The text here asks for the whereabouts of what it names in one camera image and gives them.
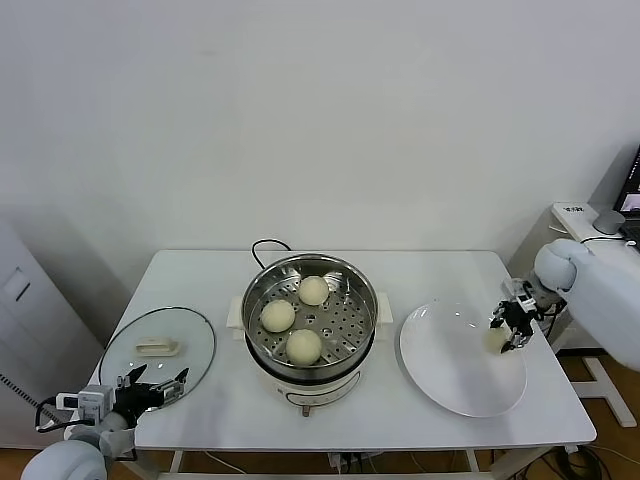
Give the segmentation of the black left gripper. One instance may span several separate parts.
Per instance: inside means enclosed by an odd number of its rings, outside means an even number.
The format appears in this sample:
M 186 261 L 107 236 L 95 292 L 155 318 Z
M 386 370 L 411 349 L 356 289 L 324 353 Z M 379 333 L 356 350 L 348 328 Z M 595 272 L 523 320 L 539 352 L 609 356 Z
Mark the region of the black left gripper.
M 115 404 L 113 412 L 120 415 L 127 425 L 136 425 L 141 415 L 150 408 L 159 408 L 164 400 L 175 400 L 184 394 L 189 368 L 184 368 L 173 379 L 155 386 L 135 384 L 147 369 L 143 364 L 133 368 L 124 376 L 116 379 Z

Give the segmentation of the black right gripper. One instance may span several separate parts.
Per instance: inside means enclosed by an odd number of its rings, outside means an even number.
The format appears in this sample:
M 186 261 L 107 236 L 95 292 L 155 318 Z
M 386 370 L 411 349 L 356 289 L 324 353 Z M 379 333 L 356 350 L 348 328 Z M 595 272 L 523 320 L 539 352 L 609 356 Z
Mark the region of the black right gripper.
M 500 352 L 507 353 L 523 348 L 533 335 L 532 321 L 534 311 L 525 311 L 517 301 L 501 301 L 492 312 L 491 329 L 498 329 L 506 324 L 511 333 L 503 343 Z

